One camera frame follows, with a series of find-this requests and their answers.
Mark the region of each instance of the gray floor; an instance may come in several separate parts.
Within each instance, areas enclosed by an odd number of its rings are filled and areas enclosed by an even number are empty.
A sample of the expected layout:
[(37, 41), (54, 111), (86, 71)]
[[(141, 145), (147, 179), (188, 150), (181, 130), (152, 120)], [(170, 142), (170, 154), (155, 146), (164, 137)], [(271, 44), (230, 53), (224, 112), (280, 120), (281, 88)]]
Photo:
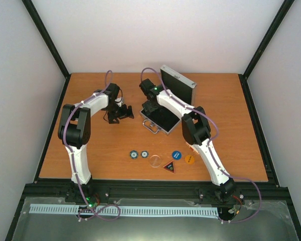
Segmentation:
[[(78, 222), (75, 215), (27, 214), (25, 207), (14, 240), (297, 240), (285, 203), (265, 202), (262, 209), (247, 222), (222, 225), (215, 219), (188, 217), (121, 217), (114, 222), (94, 218)], [(254, 211), (254, 204), (244, 206), (237, 219)]]

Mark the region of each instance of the black metal frame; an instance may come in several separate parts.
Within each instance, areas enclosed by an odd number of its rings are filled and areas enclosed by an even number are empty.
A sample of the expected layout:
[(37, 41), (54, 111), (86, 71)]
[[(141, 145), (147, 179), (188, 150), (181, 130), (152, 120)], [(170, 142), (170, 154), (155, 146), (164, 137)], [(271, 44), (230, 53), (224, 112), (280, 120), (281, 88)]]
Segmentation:
[[(46, 42), (49, 50), (51, 51), (55, 61), (57, 62), (61, 72), (65, 76), (65, 85), (63, 87), (62, 94), (60, 96), (56, 112), (48, 133), (48, 137), (44, 146), (44, 150), (38, 165), (38, 169), (35, 175), (34, 182), (26, 184), (20, 202), (18, 204), (14, 219), (9, 229), (6, 240), (11, 240), (19, 219), (19, 215), (24, 204), (26, 197), (65, 197), (68, 201), (75, 201), (82, 203), (81, 196), (77, 191), (77, 187), (70, 179), (41, 179), (39, 173), (48, 149), (48, 145), (55, 127), (57, 117), (61, 108), (62, 101), (64, 99), (68, 83), (70, 81), (71, 74), (69, 74), (66, 66), (64, 65), (58, 51), (52, 42), (43, 22), (40, 19), (38, 12), (36, 11), (31, 0), (22, 0), (27, 8), (30, 16), (36, 24), (39, 32), (41, 33), (44, 41)], [(252, 120), (257, 142), (260, 148), (262, 159), (264, 162), (265, 170), (268, 176), (268, 182), (257, 183), (263, 200), (284, 200), (286, 201), (291, 218), (293, 220), (298, 238), (301, 240), (301, 226), (292, 203), (290, 193), (287, 188), (279, 187), (278, 179), (276, 177), (275, 169), (272, 163), (272, 159), (264, 138), (264, 134), (261, 128), (261, 124), (254, 106), (254, 102), (250, 93), (250, 89), (247, 83), (247, 79), (254, 69), (256, 63), (260, 59), (266, 46), (270, 42), (275, 31), (282, 22), (284, 16), (288, 12), (289, 8), (293, 4), (294, 0), (284, 0), (278, 13), (276, 14), (271, 26), (267, 30), (262, 42), (256, 50), (252, 60), (247, 66), (244, 74), (239, 74), (240, 83), (242, 86), (243, 94), (246, 100), (247, 108)], [(253, 185), (250, 183), (237, 183), (238, 189), (241, 190), (241, 194), (245, 199), (258, 199), (257, 192)], [(102, 202), (108, 202), (111, 200), (119, 200), (121, 198), (162, 198), (162, 199), (187, 199), (198, 203), (209, 203), (213, 206), (223, 206), (222, 204), (212, 201), (209, 197), (200, 196), (203, 190), (208, 190), (212, 187), (211, 182), (158, 182), (158, 181), (112, 181), (112, 180), (91, 180), (89, 187), (95, 191), (97, 190)]]

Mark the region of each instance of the white wall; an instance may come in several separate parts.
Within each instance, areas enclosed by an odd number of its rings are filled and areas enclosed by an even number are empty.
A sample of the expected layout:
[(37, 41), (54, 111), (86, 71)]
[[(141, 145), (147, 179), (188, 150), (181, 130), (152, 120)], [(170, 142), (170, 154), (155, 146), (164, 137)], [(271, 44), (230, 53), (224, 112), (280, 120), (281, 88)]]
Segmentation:
[(295, 1), (249, 77), (281, 186), (301, 222), (301, 0)]
[(70, 72), (243, 73), (283, 0), (34, 0)]
[(0, 1), (0, 240), (33, 181), (63, 83), (22, 1)]

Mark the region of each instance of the wooden table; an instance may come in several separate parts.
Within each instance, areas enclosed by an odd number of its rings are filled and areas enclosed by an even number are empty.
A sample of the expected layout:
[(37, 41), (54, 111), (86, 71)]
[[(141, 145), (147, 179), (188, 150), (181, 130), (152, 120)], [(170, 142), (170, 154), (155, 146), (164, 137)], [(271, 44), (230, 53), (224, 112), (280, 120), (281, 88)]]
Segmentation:
[[(247, 110), (237, 74), (184, 74), (198, 84), (195, 106), (202, 106), (217, 124), (220, 136), (214, 141), (217, 153), (226, 170), (234, 176), (254, 181), (267, 181), (261, 154), (255, 138), (252, 122)], [(118, 125), (103, 120), (104, 111), (91, 119), (91, 138), (87, 145), (88, 165), (94, 179), (117, 180), (176, 180), (210, 181), (209, 172), (200, 156), (186, 146), (181, 124), (166, 136), (152, 134), (142, 126), (139, 115), (141, 104), (146, 101), (139, 88), (139, 73), (115, 73), (113, 82), (122, 89), (125, 103), (132, 105), (135, 119), (122, 119)], [(155, 74), (146, 73), (155, 84)], [(71, 76), (63, 105), (78, 103), (89, 97), (94, 90), (104, 87), (104, 73), (74, 73)], [(59, 118), (40, 172), (40, 178), (70, 178), (71, 168), (68, 154), (57, 137)], [(152, 167), (148, 158), (131, 159), (130, 151), (148, 151), (159, 155), (162, 164)], [(176, 172), (171, 173), (162, 166), (172, 160), (172, 152), (178, 150), (182, 159), (174, 162)], [(184, 161), (188, 154), (195, 156), (195, 163)]]

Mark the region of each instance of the blue round sticker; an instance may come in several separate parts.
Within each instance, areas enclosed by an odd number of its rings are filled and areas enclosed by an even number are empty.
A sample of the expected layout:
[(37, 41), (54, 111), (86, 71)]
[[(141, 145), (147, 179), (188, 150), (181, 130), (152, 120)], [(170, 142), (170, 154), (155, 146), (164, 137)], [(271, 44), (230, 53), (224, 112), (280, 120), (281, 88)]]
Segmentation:
[(182, 157), (182, 153), (180, 153), (179, 151), (174, 151), (172, 153), (172, 157), (174, 158), (174, 160), (179, 160)]

